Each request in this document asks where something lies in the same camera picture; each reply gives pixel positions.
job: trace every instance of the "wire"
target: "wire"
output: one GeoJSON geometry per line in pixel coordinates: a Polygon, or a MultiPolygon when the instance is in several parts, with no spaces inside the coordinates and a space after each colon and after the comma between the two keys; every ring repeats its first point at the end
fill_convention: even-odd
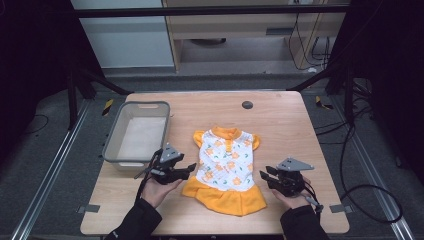
{"type": "Polygon", "coordinates": [[[303,46],[302,38],[300,36],[298,21],[299,21],[299,13],[296,13],[296,20],[294,22],[292,33],[290,34],[290,37],[289,37],[289,52],[290,52],[290,55],[291,55],[291,57],[292,57],[292,59],[294,61],[294,55],[293,55],[293,52],[291,50],[291,39],[292,39],[293,33],[296,30],[297,31],[297,35],[298,35],[298,38],[299,38],[300,46],[302,48],[303,57],[305,58],[306,62],[308,62],[311,66],[309,66],[308,68],[300,68],[300,67],[297,66],[296,61],[294,61],[294,66],[296,67],[297,70],[307,70],[310,67],[316,67],[316,66],[319,66],[320,64],[315,64],[315,63],[309,62],[308,57],[306,56],[305,47],[303,46]]]}
{"type": "Polygon", "coordinates": [[[366,89],[364,86],[354,82],[353,85],[353,92],[356,93],[357,95],[363,96],[363,97],[371,97],[371,92],[366,89]]]}
{"type": "Polygon", "coordinates": [[[334,131],[336,131],[337,129],[339,129],[339,128],[343,127],[343,126],[344,126],[344,125],[346,125],[346,124],[347,124],[347,122],[343,122],[343,123],[339,124],[339,125],[338,125],[337,127],[335,127],[335,128],[332,128],[332,129],[327,130],[327,131],[324,131],[324,132],[317,133],[316,135],[317,135],[317,136],[320,136],[320,135],[324,135],[324,134],[328,134],[328,133],[334,132],[334,131]]]}
{"type": "Polygon", "coordinates": [[[369,99],[367,97],[357,97],[355,100],[352,101],[352,103],[355,104],[356,102],[359,102],[359,101],[365,101],[365,102],[369,103],[368,102],[369,99]]]}
{"type": "Polygon", "coordinates": [[[318,218],[318,221],[320,221],[321,220],[321,212],[322,212],[322,208],[323,208],[323,206],[319,203],[319,201],[318,201],[318,198],[317,198],[317,195],[316,195],[316,193],[315,193],[315,190],[314,190],[314,188],[312,187],[312,185],[311,184],[309,184],[308,182],[306,182],[306,181],[303,181],[306,185],[308,185],[308,187],[305,187],[304,189],[309,193],[309,194],[311,194],[311,196],[312,196],[312,198],[315,200],[315,203],[313,203],[313,201],[312,202],[310,202],[308,199],[306,199],[308,202],[310,202],[310,203],[312,203],[313,205],[315,205],[315,215],[317,216],[317,218],[318,218]]]}
{"type": "Polygon", "coordinates": [[[44,117],[44,118],[46,119],[46,122],[44,123],[44,125],[43,125],[43,126],[39,127],[38,129],[33,130],[33,131],[29,131],[29,132],[24,132],[24,134],[33,134],[33,133],[39,132],[39,131],[41,131],[43,128],[45,128],[45,127],[47,126],[47,124],[49,123],[49,118],[48,118],[46,115],[43,115],[43,114],[36,114],[36,115],[34,115],[34,117],[44,117]]]}
{"type": "Polygon", "coordinates": [[[147,181],[151,178],[150,170],[152,169],[153,162],[158,158],[159,154],[162,154],[162,151],[163,151],[162,149],[157,150],[153,154],[152,158],[150,159],[149,166],[145,170],[143,170],[145,175],[144,175],[143,180],[140,182],[140,186],[138,187],[137,194],[136,194],[136,197],[135,197],[135,202],[137,202],[140,199],[141,193],[143,192],[147,181]]]}
{"type": "Polygon", "coordinates": [[[361,111],[355,113],[355,117],[362,117],[365,113],[370,113],[372,112],[372,108],[371,107],[364,107],[361,111]]]}
{"type": "Polygon", "coordinates": [[[340,122],[336,122],[336,123],[330,123],[328,125],[324,125],[324,126],[320,126],[320,127],[315,127],[314,129],[326,128],[326,127],[330,127],[330,126],[333,126],[333,125],[336,125],[336,124],[339,124],[339,123],[343,123],[343,122],[340,121],[340,122]]]}
{"type": "Polygon", "coordinates": [[[312,50],[311,50],[311,56],[313,59],[321,61],[321,68],[324,70],[327,67],[328,64],[328,60],[330,58],[330,37],[326,37],[326,43],[325,43],[325,50],[324,53],[321,54],[317,54],[315,53],[315,48],[317,46],[319,37],[315,38],[314,44],[312,45],[312,50]]]}
{"type": "MultiPolygon", "coordinates": [[[[353,134],[350,134],[350,136],[348,137],[348,141],[350,140],[350,139],[352,139],[353,138],[353,134]]],[[[345,141],[343,141],[343,142],[334,142],[334,143],[326,143],[326,142],[319,142],[319,144],[322,144],[322,145],[325,145],[325,144],[327,144],[327,145],[341,145],[341,144],[344,144],[344,142],[345,141]]]]}
{"type": "Polygon", "coordinates": [[[353,81],[353,83],[359,91],[363,92],[364,94],[371,95],[371,91],[368,89],[368,82],[365,82],[365,87],[357,83],[356,81],[353,81]]]}
{"type": "Polygon", "coordinates": [[[386,189],[384,189],[382,187],[379,187],[379,186],[376,186],[376,185],[372,185],[372,184],[361,184],[361,185],[357,185],[355,187],[352,187],[349,190],[346,187],[346,184],[345,184],[345,181],[344,181],[344,176],[343,176],[343,159],[344,159],[344,153],[345,153],[345,150],[346,150],[346,145],[347,145],[347,142],[348,142],[348,136],[350,135],[351,131],[354,130],[354,129],[355,129],[355,125],[350,126],[350,128],[348,130],[348,134],[346,135],[345,141],[343,143],[342,153],[341,153],[341,156],[340,156],[340,165],[339,165],[340,180],[341,180],[341,184],[342,184],[343,190],[345,191],[345,193],[340,197],[340,200],[342,201],[345,197],[348,197],[349,200],[362,213],[364,213],[366,216],[368,216],[369,218],[371,218],[371,219],[373,219],[373,220],[375,220],[375,221],[377,221],[379,223],[384,223],[384,224],[395,223],[395,222],[399,221],[402,218],[402,216],[403,216],[403,208],[402,208],[402,205],[399,203],[398,199],[392,193],[390,193],[389,191],[387,191],[386,189]],[[395,219],[393,219],[393,220],[386,220],[386,219],[377,218],[377,217],[373,216],[372,214],[370,214],[369,212],[365,211],[355,200],[353,200],[352,196],[350,196],[350,193],[351,192],[353,192],[355,190],[358,190],[360,188],[375,188],[375,189],[378,189],[378,190],[383,191],[384,193],[388,194],[396,202],[396,205],[397,205],[397,207],[399,209],[399,215],[395,219]]]}

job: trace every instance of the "white cabinet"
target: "white cabinet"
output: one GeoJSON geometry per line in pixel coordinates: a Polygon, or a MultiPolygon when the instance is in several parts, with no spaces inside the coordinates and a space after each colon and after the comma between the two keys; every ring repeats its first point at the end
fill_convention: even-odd
{"type": "MultiPolygon", "coordinates": [[[[160,0],[72,0],[75,9],[162,7],[160,0]]],[[[107,73],[174,69],[164,17],[81,18],[100,66],[107,73]]]]}

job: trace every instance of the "wooden table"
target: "wooden table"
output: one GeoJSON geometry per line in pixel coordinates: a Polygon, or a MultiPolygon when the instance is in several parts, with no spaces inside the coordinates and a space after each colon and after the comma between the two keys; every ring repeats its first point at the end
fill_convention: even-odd
{"type": "MultiPolygon", "coordinates": [[[[324,205],[321,225],[327,233],[345,233],[349,229],[345,213],[331,213],[329,206],[340,204],[333,180],[318,144],[314,129],[298,92],[183,92],[132,94],[127,101],[163,100],[171,106],[168,141],[185,154],[176,168],[198,162],[199,148],[193,141],[195,130],[208,130],[217,125],[237,127],[258,134],[261,143],[254,151],[254,181],[261,189],[267,208],[236,217],[206,209],[194,198],[181,195],[184,182],[171,192],[158,211],[163,221],[155,235],[188,234],[281,234],[279,202],[259,170],[275,167],[292,156],[312,164],[315,170],[302,172],[312,181],[318,200],[324,205]],[[251,101],[252,109],[242,103],[251,101]]],[[[105,235],[115,229],[132,207],[141,179],[134,172],[117,171],[104,162],[93,195],[92,205],[100,205],[97,213],[86,212],[81,231],[87,235],[105,235]]]]}

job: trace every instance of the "child's dress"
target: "child's dress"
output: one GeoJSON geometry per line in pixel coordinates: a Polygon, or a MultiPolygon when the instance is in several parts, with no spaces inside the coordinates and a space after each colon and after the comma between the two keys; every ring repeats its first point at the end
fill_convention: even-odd
{"type": "Polygon", "coordinates": [[[199,170],[186,182],[183,195],[196,198],[208,209],[236,216],[266,207],[252,178],[253,150],[260,142],[257,135],[214,127],[196,131],[193,138],[200,147],[199,170]]]}

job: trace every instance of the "black sleeve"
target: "black sleeve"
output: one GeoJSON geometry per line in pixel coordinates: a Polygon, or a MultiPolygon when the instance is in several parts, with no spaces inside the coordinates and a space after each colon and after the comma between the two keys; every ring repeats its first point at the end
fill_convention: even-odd
{"type": "Polygon", "coordinates": [[[311,206],[289,209],[280,219],[287,240],[329,239],[311,206]]]}
{"type": "Polygon", "coordinates": [[[162,221],[160,214],[144,199],[138,200],[121,225],[107,235],[106,240],[144,240],[162,221]]]}

